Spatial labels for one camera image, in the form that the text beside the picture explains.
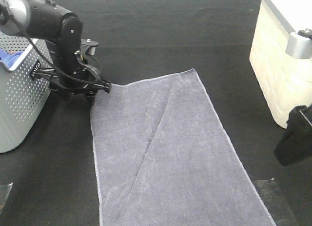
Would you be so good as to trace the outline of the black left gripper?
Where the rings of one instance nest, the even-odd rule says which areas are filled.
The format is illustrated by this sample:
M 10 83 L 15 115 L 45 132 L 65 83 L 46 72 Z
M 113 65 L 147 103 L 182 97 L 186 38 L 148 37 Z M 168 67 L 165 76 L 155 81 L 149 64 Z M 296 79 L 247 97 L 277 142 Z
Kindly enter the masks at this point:
M 65 101 L 72 95 L 84 95 L 88 104 L 93 106 L 99 90 L 110 93 L 112 84 L 101 80 L 101 72 L 89 64 L 86 57 L 97 61 L 93 55 L 99 43 L 91 39 L 80 39 L 78 47 L 69 52 L 62 42 L 46 41 L 51 60 L 38 51 L 49 67 L 38 68 L 38 79 L 49 82 L 49 89 L 57 92 Z

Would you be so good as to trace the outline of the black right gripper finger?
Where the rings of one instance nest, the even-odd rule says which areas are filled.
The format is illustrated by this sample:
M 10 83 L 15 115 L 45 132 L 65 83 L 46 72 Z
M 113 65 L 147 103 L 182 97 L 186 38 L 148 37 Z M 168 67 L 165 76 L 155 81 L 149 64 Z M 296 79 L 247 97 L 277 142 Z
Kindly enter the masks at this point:
M 312 107 L 296 106 L 287 120 L 287 128 L 274 150 L 282 166 L 298 163 L 312 156 Z

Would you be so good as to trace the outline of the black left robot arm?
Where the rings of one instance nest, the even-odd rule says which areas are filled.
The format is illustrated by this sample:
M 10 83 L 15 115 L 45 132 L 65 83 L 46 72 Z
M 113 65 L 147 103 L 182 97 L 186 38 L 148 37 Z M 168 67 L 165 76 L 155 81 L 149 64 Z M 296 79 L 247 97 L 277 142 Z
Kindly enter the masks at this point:
M 72 11 L 52 0 L 0 0 L 0 30 L 26 38 L 49 66 L 35 66 L 32 80 L 45 79 L 49 89 L 65 101 L 83 94 L 93 105 L 97 92 L 109 93 L 112 84 L 90 65 L 97 41 L 82 39 L 83 24 Z

